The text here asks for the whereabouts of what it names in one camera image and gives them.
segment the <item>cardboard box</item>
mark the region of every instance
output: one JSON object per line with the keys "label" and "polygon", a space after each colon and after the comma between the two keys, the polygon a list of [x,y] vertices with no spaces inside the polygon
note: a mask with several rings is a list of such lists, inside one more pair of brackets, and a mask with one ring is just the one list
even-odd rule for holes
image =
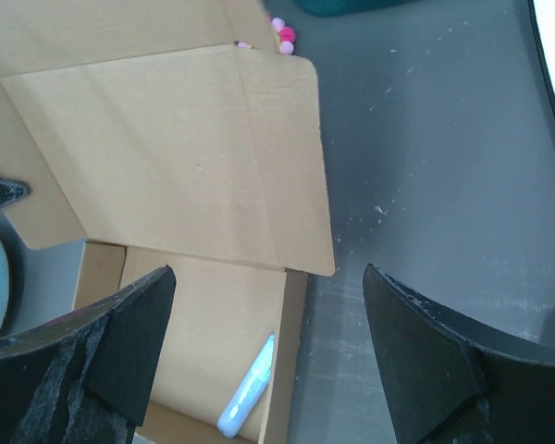
{"label": "cardboard box", "polygon": [[260,3],[0,2],[0,177],[31,185],[6,211],[30,248],[86,239],[76,307],[173,266],[141,435],[228,442],[217,417],[275,332],[230,442],[285,442],[305,272],[334,265],[315,70],[276,54]]}

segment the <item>marker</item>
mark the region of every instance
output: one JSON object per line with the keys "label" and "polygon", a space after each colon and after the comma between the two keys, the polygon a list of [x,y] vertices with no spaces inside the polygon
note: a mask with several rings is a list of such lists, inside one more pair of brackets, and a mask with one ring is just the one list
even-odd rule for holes
{"label": "marker", "polygon": [[254,360],[247,376],[218,419],[217,427],[227,438],[234,438],[269,384],[274,355],[274,335],[271,335]]}

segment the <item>blue marker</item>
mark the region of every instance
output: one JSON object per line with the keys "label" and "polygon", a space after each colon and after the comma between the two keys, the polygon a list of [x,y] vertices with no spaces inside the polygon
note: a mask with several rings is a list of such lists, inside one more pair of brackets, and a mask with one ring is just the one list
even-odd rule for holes
{"label": "blue marker", "polygon": [[251,410],[267,388],[271,377],[273,355],[274,335],[271,335],[218,419],[217,427],[225,437],[234,438],[239,433]]}

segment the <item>box lid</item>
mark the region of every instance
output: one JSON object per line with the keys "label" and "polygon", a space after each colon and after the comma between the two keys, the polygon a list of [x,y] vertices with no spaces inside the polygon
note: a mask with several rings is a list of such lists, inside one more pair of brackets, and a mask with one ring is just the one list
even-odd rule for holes
{"label": "box lid", "polygon": [[[52,2],[35,3],[43,7]],[[0,73],[23,72],[0,81],[36,144],[34,154],[20,147],[26,149],[21,158],[33,157],[36,166],[22,166],[12,153],[16,147],[7,154],[0,151],[0,156],[8,156],[1,163],[2,172],[43,184],[34,187],[32,199],[9,212],[23,240],[31,248],[43,248],[86,236],[332,274],[312,64],[222,44],[240,30],[216,31],[222,26],[232,30],[243,17],[249,18],[243,25],[251,34],[248,42],[275,44],[267,15],[253,0],[154,2],[157,12],[151,14],[172,14],[176,8],[170,3],[176,3],[201,28],[202,35],[185,37],[183,43],[178,35],[179,43],[170,52],[163,48],[163,54],[154,54],[161,52],[154,50],[160,49],[157,43],[124,45],[116,40],[127,28],[143,28],[153,42],[166,41],[156,27],[148,27],[149,21],[134,17],[140,15],[137,3],[115,3],[120,16],[115,26],[92,24],[87,17],[96,17],[95,11],[80,14],[77,22],[70,16],[74,6],[69,2],[53,5],[63,17],[62,26],[78,32],[79,38],[62,37],[60,42],[61,30],[56,28],[49,38],[35,39],[34,45],[41,46],[40,62],[25,55],[30,48],[20,49],[29,38],[21,18],[14,19],[12,10],[0,5],[1,26],[10,27],[10,32],[0,32]],[[96,2],[87,5],[109,8]],[[32,19],[47,26],[42,21],[47,18],[25,11],[23,22]],[[53,11],[45,15],[59,17]],[[77,30],[81,22],[86,29]],[[101,30],[116,26],[111,35]],[[94,52],[82,52],[83,45],[92,42],[86,31],[90,27],[104,33],[104,47],[109,49],[95,46]],[[201,47],[185,49],[195,45]],[[113,56],[117,59],[100,61]],[[68,64],[75,66],[56,68]],[[55,180],[40,180],[46,169]],[[52,201],[56,194],[65,199]],[[68,215],[71,207],[77,222],[55,217],[46,225],[44,218],[30,217],[32,205],[50,204],[59,204]],[[58,235],[46,236],[46,228]]]}

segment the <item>open cardboard box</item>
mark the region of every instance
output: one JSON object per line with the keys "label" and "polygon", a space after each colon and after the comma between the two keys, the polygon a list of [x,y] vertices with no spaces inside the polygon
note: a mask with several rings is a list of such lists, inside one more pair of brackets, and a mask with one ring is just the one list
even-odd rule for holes
{"label": "open cardboard box", "polygon": [[334,266],[315,70],[276,49],[256,0],[0,2],[0,177],[33,190],[10,222],[32,249],[86,239],[75,307],[177,274],[138,431],[156,443],[228,441],[272,332],[240,442],[287,436],[305,272]]}

